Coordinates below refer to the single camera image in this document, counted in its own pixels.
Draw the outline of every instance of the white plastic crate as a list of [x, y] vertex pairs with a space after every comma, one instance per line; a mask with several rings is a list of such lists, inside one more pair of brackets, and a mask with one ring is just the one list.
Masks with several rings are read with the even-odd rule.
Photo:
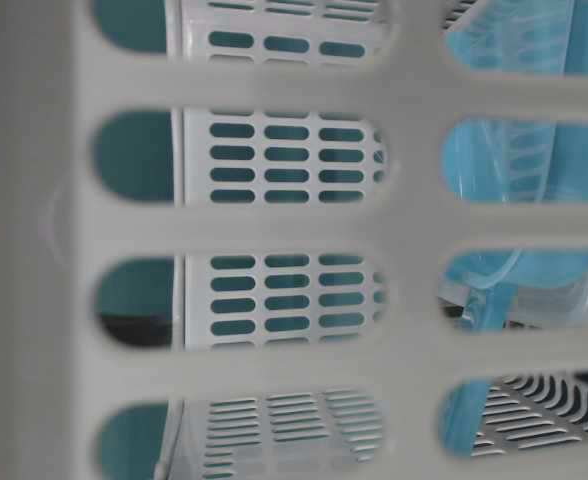
[[[97, 432], [132, 403], [333, 384], [371, 392], [387, 421], [379, 458], [344, 477], [588, 477], [588, 445], [464, 464], [440, 450], [433, 428], [439, 400], [464, 378], [588, 368], [588, 332], [479, 342], [429, 321], [435, 279], [455, 251], [588, 245], [588, 205], [470, 208], [444, 191], [436, 166], [463, 116], [588, 121], [588, 80], [461, 70], [443, 51], [435, 2], [391, 2], [388, 18], [382, 50], [357, 68], [293, 71], [132, 55], [101, 37], [90, 2], [0, 1], [0, 31], [11, 32], [0, 35], [1, 478], [100, 478]], [[108, 117], [141, 106], [359, 114], [383, 133], [389, 175], [380, 194], [342, 210], [127, 204], [97, 182], [90, 145]], [[69, 208], [54, 193], [68, 170]], [[91, 318], [101, 275], [124, 258], [257, 249], [359, 252], [385, 267], [393, 321], [347, 351], [141, 355]]]

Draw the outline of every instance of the vented panel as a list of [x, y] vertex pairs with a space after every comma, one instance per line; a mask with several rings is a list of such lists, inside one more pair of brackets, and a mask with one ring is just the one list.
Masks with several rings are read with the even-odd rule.
[[170, 480], [320, 478], [371, 460], [384, 440], [376, 403], [340, 389], [196, 403], [179, 430]]
[[184, 115], [187, 203], [347, 203], [374, 193], [385, 178], [385, 147], [355, 116]]
[[182, 48], [192, 60], [350, 66], [387, 36], [387, 5], [376, 0], [188, 0], [183, 8]]
[[355, 339], [384, 311], [382, 274], [350, 253], [190, 257], [186, 348]]
[[588, 441], [588, 373], [522, 375], [494, 384], [473, 456]]

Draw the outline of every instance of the plastic grid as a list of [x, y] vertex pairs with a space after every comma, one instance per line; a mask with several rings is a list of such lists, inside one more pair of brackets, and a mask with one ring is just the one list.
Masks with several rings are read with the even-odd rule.
[[[524, 371], [532, 365], [588, 368], [588, 332], [463, 337], [437, 321], [430, 294], [449, 255], [464, 248], [588, 244], [588, 206], [471, 207], [445, 191], [438, 172], [441, 140], [463, 116], [588, 121], [588, 79], [466, 72], [444, 53], [439, 4], [391, 5], [388, 45], [363, 68], [339, 73], [179, 64], [132, 55], [100, 37], [89, 2], [74, 4], [78, 161], [73, 210], [76, 313], [71, 333], [76, 408], [70, 478], [98, 473], [88, 446], [106, 416], [131, 402], [172, 394], [208, 398], [222, 391], [292, 389], [310, 383], [321, 387], [328, 382], [357, 383], [373, 391], [388, 419], [392, 440], [380, 460], [351, 475], [354, 478], [395, 478], [399, 471], [410, 478], [507, 479], [520, 474], [560, 479], [575, 478], [579, 472], [588, 476], [588, 449], [580, 447], [477, 465], [444, 455], [431, 426], [438, 402], [454, 382]], [[390, 139], [389, 182], [381, 195], [349, 209], [285, 208], [279, 215], [271, 207], [255, 206], [132, 206], [103, 192], [91, 172], [88, 145], [105, 118], [134, 105], [177, 104], [357, 112], [380, 125]], [[230, 230], [234, 238], [226, 235]], [[258, 243], [266, 249], [329, 244], [363, 251], [386, 266], [389, 317], [395, 321], [386, 324], [385, 335], [359, 342], [348, 352], [338, 355], [338, 350], [310, 347], [304, 356], [298, 349], [140, 355], [115, 349], [88, 322], [93, 285], [119, 259], [176, 251], [251, 250]], [[236, 367], [233, 375], [230, 362]], [[119, 388], [106, 389], [114, 378], [119, 379]]]

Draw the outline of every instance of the teal wall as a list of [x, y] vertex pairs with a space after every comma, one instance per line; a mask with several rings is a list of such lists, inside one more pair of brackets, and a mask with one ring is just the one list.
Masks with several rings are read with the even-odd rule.
[[[99, 28], [113, 43], [147, 53], [165, 52], [163, 0], [97, 0], [95, 13]], [[109, 190], [123, 197], [171, 202], [171, 148], [169, 113], [125, 114], [108, 123], [97, 136], [96, 171]], [[123, 315], [160, 314], [169, 321], [171, 291], [171, 260], [130, 262], [105, 278], [97, 292], [96, 310]], [[108, 478], [152, 477], [166, 412], [166, 405], [135, 407], [105, 426], [97, 455]]]

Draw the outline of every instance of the slotted plastic panel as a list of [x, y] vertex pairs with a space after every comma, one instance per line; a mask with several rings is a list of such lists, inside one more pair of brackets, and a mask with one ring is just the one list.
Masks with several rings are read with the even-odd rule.
[[494, 384], [473, 456], [588, 441], [588, 373], [523, 375]]
[[382, 274], [350, 253], [190, 257], [185, 347], [356, 339], [381, 318]]
[[383, 45], [384, 1], [237, 0], [179, 2], [182, 51], [195, 61], [357, 65]]
[[383, 440], [380, 409], [359, 390], [198, 403], [184, 410], [169, 480], [317, 478], [371, 460]]
[[387, 171], [379, 135], [358, 117], [187, 110], [184, 120], [188, 204], [353, 202]]
[[[197, 61], [178, 51], [176, 36], [170, 60], [110, 44], [90, 0], [0, 0], [0, 478], [102, 478], [97, 433], [131, 404], [172, 396], [196, 405], [234, 398], [229, 392], [323, 392], [354, 384], [380, 399], [385, 448], [360, 470], [324, 470], [313, 478], [588, 478], [588, 442], [462, 462], [447, 457], [436, 439], [435, 412], [453, 383], [536, 368], [588, 368], [585, 331], [479, 340], [438, 321], [434, 286], [456, 252], [588, 246], [588, 205], [470, 207], [445, 191], [438, 158], [453, 125], [479, 116], [588, 122], [588, 79], [462, 69], [443, 48], [443, 22], [451, 13], [444, 3], [381, 3], [386, 23], [380, 24], [326, 19], [328, 9], [316, 2], [311, 8], [183, 2], [219, 19], [195, 22], [196, 44], [207, 49]], [[249, 28], [251, 15], [264, 15], [256, 22], [262, 33]], [[231, 22], [239, 23], [232, 28]], [[314, 39], [304, 28], [312, 23], [323, 32]], [[363, 40], [355, 33], [361, 27], [368, 38], [387, 40]], [[233, 50], [208, 47], [214, 30], [250, 34], [244, 55], [253, 64], [208, 61], [215, 51]], [[276, 60], [307, 55], [297, 41], [270, 40], [265, 47], [270, 36], [306, 40], [318, 65], [356, 68], [257, 68], [265, 58], [258, 60], [259, 50], [280, 48]], [[330, 42], [325, 54], [323, 42]], [[363, 50], [356, 48], [351, 57], [331, 55], [332, 43], [360, 45], [364, 54], [358, 57]], [[398, 168], [390, 169], [380, 195], [331, 215], [320, 205], [132, 205], [97, 181], [91, 145], [108, 118], [141, 106], [174, 108], [181, 118], [185, 109], [215, 108], [358, 114], [381, 129], [389, 164]], [[210, 168], [202, 178], [209, 175]], [[115, 347], [91, 318], [101, 276], [126, 258], [301, 249], [361, 252], [385, 267], [393, 321], [384, 335], [350, 348], [140, 355]]]

